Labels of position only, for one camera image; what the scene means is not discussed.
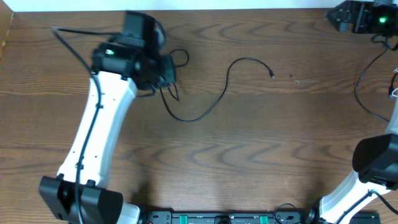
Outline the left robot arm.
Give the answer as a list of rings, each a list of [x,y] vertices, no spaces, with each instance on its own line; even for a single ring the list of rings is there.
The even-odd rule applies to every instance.
[[[39,193],[56,219],[68,223],[139,223],[141,209],[108,189],[114,149],[138,91],[149,96],[175,79],[171,56],[162,55],[159,21],[128,11],[124,29],[94,50],[90,89],[75,140],[55,177]]]

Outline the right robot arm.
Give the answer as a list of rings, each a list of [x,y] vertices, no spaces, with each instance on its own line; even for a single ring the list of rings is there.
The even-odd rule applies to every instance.
[[[338,32],[370,34],[371,42],[382,44],[384,51],[397,51],[388,43],[397,35],[395,1],[343,1],[325,14]],[[332,191],[318,199],[304,223],[379,223],[372,213],[362,213],[375,198],[397,190],[397,111],[387,120],[381,136],[361,140],[356,146],[352,170]]]

